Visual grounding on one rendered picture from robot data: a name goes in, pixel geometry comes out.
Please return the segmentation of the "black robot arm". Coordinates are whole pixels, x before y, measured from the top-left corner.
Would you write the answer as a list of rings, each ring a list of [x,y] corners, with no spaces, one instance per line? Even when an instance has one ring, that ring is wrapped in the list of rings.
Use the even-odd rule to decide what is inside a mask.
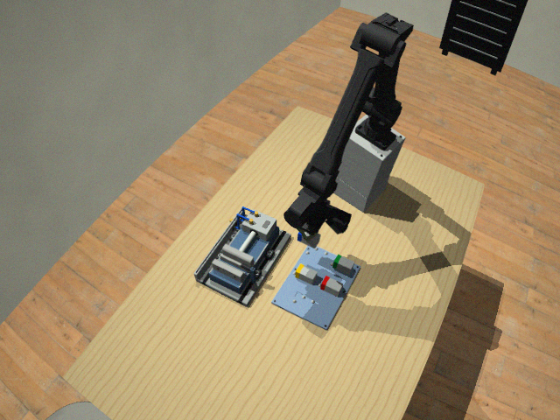
[[[350,46],[358,52],[352,77],[322,144],[302,173],[299,196],[283,214],[293,228],[300,229],[306,222],[319,228],[326,219],[337,235],[346,232],[352,215],[330,205],[328,198],[337,188],[335,180],[342,156],[361,111],[369,117],[356,127],[356,134],[382,151],[396,140],[390,130],[403,108],[395,93],[398,63],[406,46],[404,41],[412,31],[413,24],[388,13],[360,24]],[[367,50],[367,46],[379,55]]]

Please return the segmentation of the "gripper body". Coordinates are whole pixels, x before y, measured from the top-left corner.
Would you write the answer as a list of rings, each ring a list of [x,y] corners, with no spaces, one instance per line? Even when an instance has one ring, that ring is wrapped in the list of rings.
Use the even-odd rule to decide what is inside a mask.
[[[322,207],[322,208],[319,209],[318,211],[315,211],[315,213],[321,211],[323,208],[324,208],[324,207]],[[326,219],[325,219],[325,220],[326,220]],[[325,222],[325,220],[323,221],[323,223]],[[321,224],[321,226],[320,226],[319,228],[315,228],[315,227],[312,227],[312,226],[308,225],[307,222],[306,222],[300,229],[303,229],[304,231],[306,231],[306,232],[307,232],[308,234],[310,234],[310,235],[314,235],[314,233],[316,234],[316,233],[320,230],[320,228],[322,227],[323,223]]]

